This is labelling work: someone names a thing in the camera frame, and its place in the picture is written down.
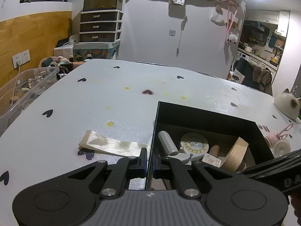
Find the white suction cup hook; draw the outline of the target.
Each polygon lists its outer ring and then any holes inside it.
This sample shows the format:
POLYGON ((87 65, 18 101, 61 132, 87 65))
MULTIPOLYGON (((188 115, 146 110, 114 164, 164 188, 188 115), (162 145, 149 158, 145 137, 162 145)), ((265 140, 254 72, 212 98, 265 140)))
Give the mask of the white suction cup hook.
POLYGON ((289 141, 281 139, 277 141, 272 149, 275 158, 284 156, 291 152, 291 146, 289 141))

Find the wooden stamp block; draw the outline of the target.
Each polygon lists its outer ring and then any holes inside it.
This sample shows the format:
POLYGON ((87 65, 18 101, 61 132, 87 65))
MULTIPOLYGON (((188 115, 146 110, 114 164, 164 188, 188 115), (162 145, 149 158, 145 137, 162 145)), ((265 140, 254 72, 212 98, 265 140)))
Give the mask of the wooden stamp block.
POLYGON ((210 148, 208 153, 204 154, 201 161, 206 164, 220 168, 221 160, 218 158, 218 153, 219 153, 219 146, 214 145, 210 148))

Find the wooden tape roll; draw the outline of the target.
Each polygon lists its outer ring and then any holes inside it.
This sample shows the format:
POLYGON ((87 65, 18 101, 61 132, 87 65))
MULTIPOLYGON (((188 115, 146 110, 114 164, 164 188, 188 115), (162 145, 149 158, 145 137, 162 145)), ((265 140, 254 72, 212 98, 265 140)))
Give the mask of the wooden tape roll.
POLYGON ((249 144, 239 137, 230 151, 227 153, 224 161, 222 162, 221 168, 233 173, 236 172, 242 160, 244 159, 248 147, 249 144))

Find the black storage box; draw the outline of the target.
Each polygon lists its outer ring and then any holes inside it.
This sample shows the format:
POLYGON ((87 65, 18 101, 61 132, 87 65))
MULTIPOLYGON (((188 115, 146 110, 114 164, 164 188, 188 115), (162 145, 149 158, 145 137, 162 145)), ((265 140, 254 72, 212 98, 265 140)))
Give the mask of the black storage box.
POLYGON ((240 137, 249 144, 245 167, 252 167, 274 159, 258 125, 254 121, 230 115, 158 102, 151 142, 151 156, 165 156, 158 138, 160 131, 166 131, 177 148, 180 147, 181 138, 185 134, 199 133, 206 138, 209 147, 219 146, 218 158, 221 160, 225 159, 240 137))

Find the grey cylinder tube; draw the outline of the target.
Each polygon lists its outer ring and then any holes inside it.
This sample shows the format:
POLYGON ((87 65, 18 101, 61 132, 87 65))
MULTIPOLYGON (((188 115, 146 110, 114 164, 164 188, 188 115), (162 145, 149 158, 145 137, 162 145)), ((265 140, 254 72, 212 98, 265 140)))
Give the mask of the grey cylinder tube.
POLYGON ((160 131, 158 133, 158 138, 167 156, 174 156, 179 153, 176 145, 171 139, 171 136, 166 131, 160 131))

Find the pink round small object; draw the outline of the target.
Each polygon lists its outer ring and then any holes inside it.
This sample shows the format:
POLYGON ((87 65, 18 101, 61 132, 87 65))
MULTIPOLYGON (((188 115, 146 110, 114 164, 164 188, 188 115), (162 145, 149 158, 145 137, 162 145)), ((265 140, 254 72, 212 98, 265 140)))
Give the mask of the pink round small object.
POLYGON ((264 139, 270 148, 273 148, 274 145, 279 141, 276 134, 268 134, 267 136, 264 137, 264 139))

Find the round cream tape measure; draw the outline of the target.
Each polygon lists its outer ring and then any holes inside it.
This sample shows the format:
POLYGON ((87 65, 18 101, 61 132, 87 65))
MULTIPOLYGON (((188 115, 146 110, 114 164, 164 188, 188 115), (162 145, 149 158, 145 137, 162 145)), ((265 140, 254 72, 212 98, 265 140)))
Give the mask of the round cream tape measure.
POLYGON ((182 136, 180 145, 184 153, 190 156, 190 161, 201 160, 209 151, 207 139, 199 133, 186 133, 182 136))

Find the cream satin ribbon strip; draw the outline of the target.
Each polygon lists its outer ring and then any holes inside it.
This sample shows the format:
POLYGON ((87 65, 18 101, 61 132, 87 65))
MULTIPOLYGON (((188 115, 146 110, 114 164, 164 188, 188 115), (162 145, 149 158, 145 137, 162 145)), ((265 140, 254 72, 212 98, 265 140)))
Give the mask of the cream satin ribbon strip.
POLYGON ((92 130, 86 131, 79 147, 121 157, 138 157, 142 148, 146 148, 149 155, 151 149, 149 144, 107 138, 92 130))

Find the white cat shaped lamp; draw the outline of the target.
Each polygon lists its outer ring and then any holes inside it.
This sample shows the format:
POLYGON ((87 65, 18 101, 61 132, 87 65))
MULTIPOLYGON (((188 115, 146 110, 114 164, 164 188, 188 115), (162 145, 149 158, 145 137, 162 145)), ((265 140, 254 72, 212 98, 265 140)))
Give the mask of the white cat shaped lamp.
POLYGON ((274 98, 275 107, 290 119, 297 119, 300 112, 300 98, 292 95, 288 88, 276 94, 274 98))

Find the dark chair with clothes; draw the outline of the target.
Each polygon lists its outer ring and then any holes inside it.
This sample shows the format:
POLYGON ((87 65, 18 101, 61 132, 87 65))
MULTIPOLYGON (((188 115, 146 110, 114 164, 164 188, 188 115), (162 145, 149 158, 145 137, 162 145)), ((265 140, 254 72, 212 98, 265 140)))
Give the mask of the dark chair with clothes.
POLYGON ((244 58, 234 62, 231 81, 272 96, 272 74, 268 68, 251 64, 244 58))

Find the teal patterned storage box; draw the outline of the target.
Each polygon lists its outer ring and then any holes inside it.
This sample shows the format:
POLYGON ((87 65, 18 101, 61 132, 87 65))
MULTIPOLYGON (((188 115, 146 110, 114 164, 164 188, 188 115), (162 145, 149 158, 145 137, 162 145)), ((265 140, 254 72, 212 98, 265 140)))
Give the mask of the teal patterned storage box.
POLYGON ((92 59, 116 59, 120 42, 113 43, 78 43, 73 46, 74 61, 92 59))

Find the clear plastic storage bin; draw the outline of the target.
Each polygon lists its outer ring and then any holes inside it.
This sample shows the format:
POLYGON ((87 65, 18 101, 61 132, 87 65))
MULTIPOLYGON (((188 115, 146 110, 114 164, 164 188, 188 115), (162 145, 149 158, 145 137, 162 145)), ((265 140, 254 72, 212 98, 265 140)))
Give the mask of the clear plastic storage bin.
POLYGON ((1 87, 1 134, 14 120, 57 82, 58 67, 25 70, 1 87))

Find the white three drawer cabinet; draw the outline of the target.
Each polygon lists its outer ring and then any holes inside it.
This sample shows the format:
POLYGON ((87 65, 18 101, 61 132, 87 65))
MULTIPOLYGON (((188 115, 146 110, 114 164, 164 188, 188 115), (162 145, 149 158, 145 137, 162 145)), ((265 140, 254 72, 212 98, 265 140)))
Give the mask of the white three drawer cabinet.
POLYGON ((97 10, 81 12, 81 43, 115 43, 120 41, 123 12, 97 10))

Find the white plush wall toy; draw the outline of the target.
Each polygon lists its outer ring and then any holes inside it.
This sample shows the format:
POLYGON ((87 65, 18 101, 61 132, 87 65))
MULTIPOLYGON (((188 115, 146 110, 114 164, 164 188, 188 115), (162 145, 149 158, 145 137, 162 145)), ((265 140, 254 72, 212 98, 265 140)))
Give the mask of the white plush wall toy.
POLYGON ((237 44, 238 43, 238 37, 235 34, 230 34, 228 36, 227 42, 237 44))

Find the white double wall socket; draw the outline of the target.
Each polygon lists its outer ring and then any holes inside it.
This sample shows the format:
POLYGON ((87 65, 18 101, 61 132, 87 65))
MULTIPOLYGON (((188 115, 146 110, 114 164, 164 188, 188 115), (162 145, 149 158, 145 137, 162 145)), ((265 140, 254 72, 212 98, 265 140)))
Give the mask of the white double wall socket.
POLYGON ((13 68, 16 69, 17 67, 21 66, 22 64, 29 62, 30 59, 31 59, 31 57, 30 57, 29 50, 25 50, 22 53, 18 53, 15 56, 12 56, 13 68))

